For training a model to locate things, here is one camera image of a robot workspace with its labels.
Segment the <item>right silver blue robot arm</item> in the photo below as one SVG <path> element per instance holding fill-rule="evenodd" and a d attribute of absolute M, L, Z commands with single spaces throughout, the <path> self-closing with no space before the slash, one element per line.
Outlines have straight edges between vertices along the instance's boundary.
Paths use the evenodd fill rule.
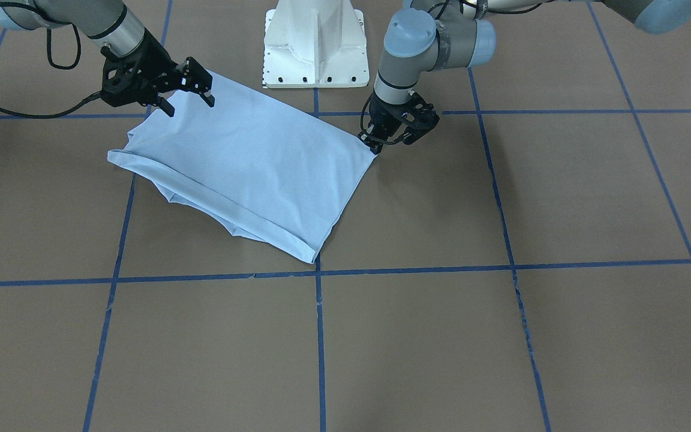
<path fill-rule="evenodd" d="M 104 56 L 101 88 L 79 107 L 102 100 L 108 106 L 157 107 L 173 116 L 164 98 L 188 91 L 214 107 L 213 76 L 192 57 L 173 61 L 167 50 L 122 1 L 0 1 L 0 27 L 32 31 L 70 26 L 99 47 Z"/>

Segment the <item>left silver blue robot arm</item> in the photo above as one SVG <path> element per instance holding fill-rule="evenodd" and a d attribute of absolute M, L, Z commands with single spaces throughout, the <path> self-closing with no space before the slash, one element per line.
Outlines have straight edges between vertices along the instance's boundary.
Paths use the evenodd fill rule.
<path fill-rule="evenodd" d="M 672 32 L 691 19 L 691 1 L 402 1 L 384 34 L 357 139 L 373 155 L 384 146 L 417 142 L 440 120 L 433 104 L 415 91 L 420 74 L 490 61 L 497 34 L 487 16 L 520 16 L 562 2 L 603 4 L 650 35 Z"/>

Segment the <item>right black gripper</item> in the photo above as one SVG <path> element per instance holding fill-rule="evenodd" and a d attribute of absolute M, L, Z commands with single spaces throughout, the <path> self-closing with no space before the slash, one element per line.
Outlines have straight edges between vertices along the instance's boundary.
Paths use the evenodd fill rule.
<path fill-rule="evenodd" d="M 177 89 L 199 95 L 209 107 L 215 106 L 211 72 L 190 56 L 178 65 L 148 30 L 128 55 L 117 56 L 109 47 L 102 47 L 101 54 L 105 57 L 101 100 L 109 106 L 155 106 L 172 118 L 175 107 L 161 94 Z"/>

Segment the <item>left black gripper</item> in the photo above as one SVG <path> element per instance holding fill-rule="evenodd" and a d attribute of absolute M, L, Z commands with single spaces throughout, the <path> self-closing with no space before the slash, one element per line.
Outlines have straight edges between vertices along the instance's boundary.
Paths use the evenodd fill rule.
<path fill-rule="evenodd" d="M 365 112 L 370 120 L 359 139 L 373 155 L 379 155 L 384 145 L 411 145 L 438 125 L 440 116 L 433 104 L 415 91 L 409 96 L 403 104 L 389 104 L 375 92 L 368 97 Z"/>

